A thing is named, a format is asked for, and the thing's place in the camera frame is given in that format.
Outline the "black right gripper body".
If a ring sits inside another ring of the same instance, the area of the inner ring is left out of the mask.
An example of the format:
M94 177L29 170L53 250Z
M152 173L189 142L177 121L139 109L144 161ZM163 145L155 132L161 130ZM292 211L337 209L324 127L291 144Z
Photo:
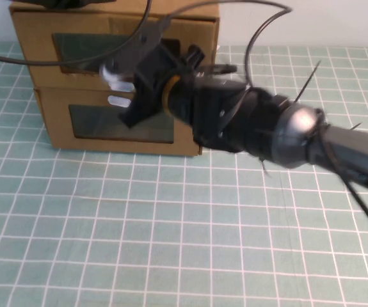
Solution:
M165 113L190 126L196 144L236 153L223 139L223 131L246 85L221 79L221 75L236 72L235 65L201 66L203 59L204 53L196 45L191 45L184 57L158 45L135 70L136 92L120 114L121 122L132 128Z

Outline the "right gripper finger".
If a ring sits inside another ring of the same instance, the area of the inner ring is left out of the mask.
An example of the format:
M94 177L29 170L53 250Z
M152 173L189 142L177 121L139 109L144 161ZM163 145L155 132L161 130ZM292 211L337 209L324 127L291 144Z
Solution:
M107 56L101 65L101 77L105 81L114 81L122 75L132 74L139 63L155 49L163 33L171 24L170 18L163 18L154 23L146 22L123 46Z

